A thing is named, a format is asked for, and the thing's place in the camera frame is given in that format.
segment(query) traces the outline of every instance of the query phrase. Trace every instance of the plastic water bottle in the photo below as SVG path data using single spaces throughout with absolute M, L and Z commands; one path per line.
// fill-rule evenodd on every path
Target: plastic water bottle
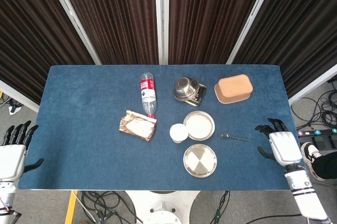
M 142 103 L 145 113 L 148 117 L 154 118 L 157 101 L 154 90 L 153 74 L 143 73 L 141 76 Z

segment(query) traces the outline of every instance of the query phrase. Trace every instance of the white frame pole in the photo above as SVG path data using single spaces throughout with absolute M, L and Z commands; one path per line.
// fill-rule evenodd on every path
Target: white frame pole
M 86 49 L 88 50 L 91 58 L 93 59 L 96 65 L 101 65 L 101 60 L 97 55 L 94 46 L 92 45 L 88 35 L 86 34 L 83 25 L 81 24 L 80 19 L 78 18 L 73 5 L 71 4 L 70 0 L 59 0 L 63 6 L 64 11 L 66 12 L 67 16 L 69 17 L 70 21 L 72 22 L 73 26 L 75 27 L 78 35 L 80 36 L 82 42 L 84 43 Z
M 324 74 L 319 76 L 317 79 L 312 81 L 310 84 L 308 84 L 306 87 L 304 87 L 302 90 L 300 90 L 298 93 L 293 95 L 291 98 L 289 98 L 289 105 L 292 105 L 297 100 L 299 100 L 304 95 L 308 94 L 312 90 L 316 89 L 318 86 L 332 78 L 333 76 L 337 75 L 337 64 L 333 66 L 331 69 L 326 71 Z
M 169 63 L 170 0 L 156 0 L 158 59 L 160 65 Z
M 226 64 L 232 64 L 233 63 L 233 61 L 234 61 L 234 59 L 235 59 L 235 57 L 236 57 L 236 55 L 237 55 L 237 53 L 238 53 L 238 51 L 239 51 L 239 49 L 240 49 L 240 47 L 242 45 L 244 39 L 247 36 L 248 31 L 250 30 L 250 28 L 251 28 L 251 26 L 252 26 L 252 24 L 253 24 L 256 16 L 257 16 L 257 14 L 258 14 L 258 12 L 259 12 L 262 4 L 263 4 L 263 2 L 264 2 L 264 0 L 256 0 L 255 1 L 255 4 L 254 4 L 254 6 L 253 6 L 253 8 L 252 8 L 252 10 L 251 10 L 251 12 L 249 14 L 249 17 L 248 17 L 248 19 L 247 19 L 247 21 L 246 21 L 246 23 L 245 23 L 245 25 L 244 25 L 241 33 L 240 33 L 239 38 L 237 39 L 237 41 L 236 41 L 236 43 L 235 43 L 235 45 L 233 47 L 233 50 L 232 50 L 232 52 L 231 52 L 231 54 L 230 54 L 230 56 L 229 56 Z
M 20 102 L 24 106 L 32 109 L 34 112 L 38 112 L 39 105 L 34 101 L 27 98 L 25 95 L 21 94 L 16 89 L 10 87 L 8 84 L 0 80 L 0 91 L 15 99 L 17 102 Z

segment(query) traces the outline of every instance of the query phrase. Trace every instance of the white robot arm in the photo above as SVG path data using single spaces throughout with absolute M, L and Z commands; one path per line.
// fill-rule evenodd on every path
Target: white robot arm
M 0 146 L 0 224 L 10 223 L 13 217 L 12 224 L 17 222 L 21 214 L 12 209 L 16 191 L 14 182 L 23 173 L 38 168 L 43 162 L 43 159 L 39 159 L 35 164 L 25 166 L 27 149 L 38 127 L 37 125 L 31 127 L 26 134 L 30 123 L 27 121 L 16 128 L 11 126 Z
M 285 178 L 301 214 L 309 218 L 310 223 L 332 224 L 326 215 L 320 200 L 309 180 L 306 170 L 298 165 L 302 160 L 300 148 L 294 135 L 281 120 L 268 119 L 273 125 L 259 125 L 255 129 L 269 138 L 273 154 L 266 153 L 261 147 L 258 150 L 265 158 L 277 161 L 285 167 Z

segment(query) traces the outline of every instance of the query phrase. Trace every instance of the table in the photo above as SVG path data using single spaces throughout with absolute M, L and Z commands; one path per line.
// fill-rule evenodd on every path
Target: table
M 155 77 L 158 119 L 150 142 L 118 130 L 126 110 L 143 113 L 140 76 Z M 246 74 L 253 92 L 239 103 L 221 104 L 214 86 L 220 78 Z M 190 76 L 207 87 L 196 108 L 173 98 L 175 81 Z M 213 136 L 204 141 L 217 155 L 208 178 L 189 175 L 185 150 L 198 142 L 176 144 L 172 124 L 195 110 L 215 121 Z M 284 168 L 263 158 L 257 146 L 270 150 L 265 135 L 254 128 L 267 118 L 283 120 L 296 135 L 280 68 L 276 65 L 62 65 L 48 75 L 27 164 L 45 161 L 19 181 L 21 189 L 79 190 L 284 190 Z M 222 140 L 219 135 L 249 138 Z

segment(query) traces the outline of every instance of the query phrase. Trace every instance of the black pants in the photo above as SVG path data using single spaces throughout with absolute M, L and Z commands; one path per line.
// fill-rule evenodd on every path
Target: black pants
M 337 151 L 318 157 L 312 163 L 312 168 L 323 179 L 337 178 Z

